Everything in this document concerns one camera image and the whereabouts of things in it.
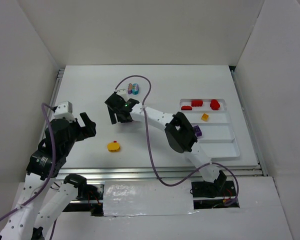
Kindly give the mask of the red studded lego brick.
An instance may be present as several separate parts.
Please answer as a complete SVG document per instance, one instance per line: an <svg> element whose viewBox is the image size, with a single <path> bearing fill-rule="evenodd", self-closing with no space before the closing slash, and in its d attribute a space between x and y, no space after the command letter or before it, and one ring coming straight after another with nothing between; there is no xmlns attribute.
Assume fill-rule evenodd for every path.
<svg viewBox="0 0 300 240"><path fill-rule="evenodd" d="M202 107L204 104L203 100L201 99L194 99L191 101L191 106L192 107Z"/></svg>

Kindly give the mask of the purple flower lego piece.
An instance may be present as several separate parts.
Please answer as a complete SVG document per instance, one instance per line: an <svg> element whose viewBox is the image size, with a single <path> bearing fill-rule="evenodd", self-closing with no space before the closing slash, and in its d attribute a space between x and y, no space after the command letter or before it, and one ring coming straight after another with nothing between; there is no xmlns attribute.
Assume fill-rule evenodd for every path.
<svg viewBox="0 0 300 240"><path fill-rule="evenodd" d="M202 132L201 128L198 125L194 125L193 129L194 129L194 132L195 132L195 135L196 135L197 138L202 138L203 137L203 132Z"/></svg>

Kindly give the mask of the small yellow lego brick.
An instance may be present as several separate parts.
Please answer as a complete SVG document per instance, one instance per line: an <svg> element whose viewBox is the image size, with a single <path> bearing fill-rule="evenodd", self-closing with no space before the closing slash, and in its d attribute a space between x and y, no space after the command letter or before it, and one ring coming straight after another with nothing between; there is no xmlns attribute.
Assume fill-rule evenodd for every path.
<svg viewBox="0 0 300 240"><path fill-rule="evenodd" d="M204 113L202 116L201 116L201 120L204 121L204 122L207 122L209 120L209 115Z"/></svg>

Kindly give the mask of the red flower lego piece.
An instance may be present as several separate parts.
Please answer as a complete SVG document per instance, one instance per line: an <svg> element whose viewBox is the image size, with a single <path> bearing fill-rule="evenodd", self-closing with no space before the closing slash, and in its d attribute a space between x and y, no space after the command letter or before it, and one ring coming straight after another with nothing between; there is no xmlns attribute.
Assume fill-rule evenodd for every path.
<svg viewBox="0 0 300 240"><path fill-rule="evenodd" d="M221 105L220 105L220 103L216 99L212 99L210 101L210 108L213 111L218 111L220 109L220 107L221 107Z"/></svg>

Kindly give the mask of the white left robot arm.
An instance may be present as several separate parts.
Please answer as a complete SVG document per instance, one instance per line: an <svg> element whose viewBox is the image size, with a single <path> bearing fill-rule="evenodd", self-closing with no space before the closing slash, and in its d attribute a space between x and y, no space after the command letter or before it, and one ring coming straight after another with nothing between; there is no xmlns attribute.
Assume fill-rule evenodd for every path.
<svg viewBox="0 0 300 240"><path fill-rule="evenodd" d="M45 137L30 156L20 197L2 218L7 223L0 231L0 240L43 240L48 230L75 198L87 190L87 179L71 173L48 203L46 194L56 180L76 142L96 136L96 123L85 112L80 113L84 126L73 115L54 115L45 130Z"/></svg>

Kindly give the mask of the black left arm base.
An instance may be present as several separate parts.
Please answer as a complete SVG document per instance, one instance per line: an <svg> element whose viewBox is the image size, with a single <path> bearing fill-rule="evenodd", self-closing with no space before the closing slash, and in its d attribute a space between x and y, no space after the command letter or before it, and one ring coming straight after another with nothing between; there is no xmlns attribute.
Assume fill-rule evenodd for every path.
<svg viewBox="0 0 300 240"><path fill-rule="evenodd" d="M102 217L104 215L104 190L102 183L89 184L80 198L70 202L75 212L87 212L93 217Z"/></svg>

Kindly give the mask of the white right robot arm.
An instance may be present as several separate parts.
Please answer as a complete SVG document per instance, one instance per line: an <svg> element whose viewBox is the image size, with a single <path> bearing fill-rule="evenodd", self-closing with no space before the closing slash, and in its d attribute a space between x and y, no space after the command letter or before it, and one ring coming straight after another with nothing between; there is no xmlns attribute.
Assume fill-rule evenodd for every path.
<svg viewBox="0 0 300 240"><path fill-rule="evenodd" d="M125 100L116 92L112 93L105 101L108 108L109 116L112 124L142 122L145 124L147 148L150 163L156 178L167 187L175 187L185 180L189 179L196 172L200 172L203 181L211 186L221 189L226 182L226 175L219 169L219 163L213 163L211 158L202 149L198 143L195 129L182 112L175 114L164 113L156 109L147 107L144 103L140 103L135 99ZM183 154L196 167L184 179L177 183L166 183L160 177L153 160L149 126L152 126L165 133L168 145L179 154Z"/></svg>

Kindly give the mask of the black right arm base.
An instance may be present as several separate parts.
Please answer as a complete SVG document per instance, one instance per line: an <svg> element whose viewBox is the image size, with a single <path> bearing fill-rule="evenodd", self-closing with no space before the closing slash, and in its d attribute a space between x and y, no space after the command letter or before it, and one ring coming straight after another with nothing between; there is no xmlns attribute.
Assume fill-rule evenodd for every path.
<svg viewBox="0 0 300 240"><path fill-rule="evenodd" d="M235 184L232 180L227 180L219 191L208 182L193 181L189 193L193 197L193 208L195 210L240 207L238 201L233 202L231 205L226 205L227 202L232 202L237 195Z"/></svg>

